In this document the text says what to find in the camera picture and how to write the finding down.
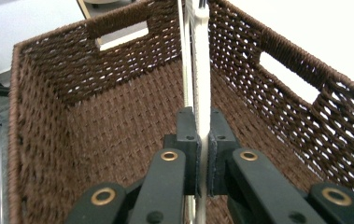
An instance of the brown woven basket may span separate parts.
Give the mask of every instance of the brown woven basket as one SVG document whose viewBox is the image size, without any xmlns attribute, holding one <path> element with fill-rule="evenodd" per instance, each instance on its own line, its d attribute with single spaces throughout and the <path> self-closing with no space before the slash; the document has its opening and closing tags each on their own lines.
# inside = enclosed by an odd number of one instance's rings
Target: brown woven basket
<svg viewBox="0 0 354 224">
<path fill-rule="evenodd" d="M 225 0 L 210 3 L 213 106 L 244 147 L 300 189 L 354 189 L 354 82 Z M 140 21 L 149 34 L 100 51 Z M 319 90 L 302 100 L 260 64 L 267 52 Z M 17 44 L 10 90 L 10 223 L 62 223 L 82 192 L 142 177 L 183 106 L 177 1 L 142 0 Z M 210 223 L 230 223 L 224 197 Z"/>
</svg>

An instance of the white wall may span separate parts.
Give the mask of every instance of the white wall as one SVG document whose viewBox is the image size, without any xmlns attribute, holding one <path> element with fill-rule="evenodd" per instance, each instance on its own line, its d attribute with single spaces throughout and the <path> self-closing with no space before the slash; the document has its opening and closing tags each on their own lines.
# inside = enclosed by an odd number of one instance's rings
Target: white wall
<svg viewBox="0 0 354 224">
<path fill-rule="evenodd" d="M 83 19 L 76 0 L 0 0 L 0 73 L 14 44 Z"/>
</svg>

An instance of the basket floor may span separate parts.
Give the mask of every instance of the basket floor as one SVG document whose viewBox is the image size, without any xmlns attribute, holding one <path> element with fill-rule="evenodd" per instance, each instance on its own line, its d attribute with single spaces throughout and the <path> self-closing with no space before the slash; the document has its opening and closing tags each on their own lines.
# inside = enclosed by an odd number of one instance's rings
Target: basket floor
<svg viewBox="0 0 354 224">
<path fill-rule="evenodd" d="M 176 132 L 176 112 L 183 106 L 180 61 L 156 68 L 70 108 L 73 155 L 81 181 L 77 194 L 111 181 L 128 186 L 144 176 L 163 136 Z M 244 147 L 262 151 L 297 188 L 319 179 L 279 141 L 243 100 L 212 74 L 213 106 L 219 108 Z M 225 197 L 208 202 L 210 223 L 229 223 Z"/>
</svg>

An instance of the woven texture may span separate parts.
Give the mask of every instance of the woven texture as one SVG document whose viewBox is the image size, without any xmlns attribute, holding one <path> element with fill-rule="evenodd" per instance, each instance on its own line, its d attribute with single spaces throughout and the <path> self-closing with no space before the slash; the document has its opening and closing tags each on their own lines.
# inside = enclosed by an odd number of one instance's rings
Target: woven texture
<svg viewBox="0 0 354 224">
<path fill-rule="evenodd" d="M 209 5 L 213 106 L 241 145 L 299 189 L 321 179 L 354 189 L 354 83 L 229 3 Z M 140 21 L 148 35 L 96 47 L 96 37 Z M 15 46 L 10 223 L 63 223 L 85 189 L 144 176 L 183 106 L 177 25 L 177 1 L 143 0 Z M 260 65 L 263 51 L 319 90 L 314 104 Z M 208 202 L 207 216 L 232 222 L 225 197 Z"/>
</svg>

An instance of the screw hole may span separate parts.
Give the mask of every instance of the screw hole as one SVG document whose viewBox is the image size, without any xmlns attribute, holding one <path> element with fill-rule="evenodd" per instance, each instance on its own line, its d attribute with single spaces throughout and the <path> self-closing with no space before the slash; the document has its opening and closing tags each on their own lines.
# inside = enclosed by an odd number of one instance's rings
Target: screw hole
<svg viewBox="0 0 354 224">
<path fill-rule="evenodd" d="M 173 152 L 173 151 L 166 151 L 166 152 L 162 153 L 161 157 L 164 161 L 174 161 L 177 159 L 177 154 L 176 154 L 176 152 Z"/>
<path fill-rule="evenodd" d="M 154 211 L 147 215 L 147 222 L 150 224 L 157 224 L 163 221 L 163 213 Z"/>
<path fill-rule="evenodd" d="M 341 206 L 349 206 L 352 204 L 351 198 L 340 189 L 326 188 L 322 190 L 322 196 L 331 203 Z"/>
<path fill-rule="evenodd" d="M 291 212 L 289 218 L 293 223 L 299 223 L 299 224 L 306 223 L 305 216 L 298 212 Z"/>
<path fill-rule="evenodd" d="M 92 195 L 92 204 L 95 205 L 105 205 L 107 203 L 110 203 L 115 199 L 116 192 L 114 189 L 111 188 L 103 188 L 97 190 L 93 195 Z"/>
<path fill-rule="evenodd" d="M 240 157 L 246 161 L 255 161 L 258 159 L 258 156 L 250 151 L 245 151 L 240 154 Z"/>
</svg>

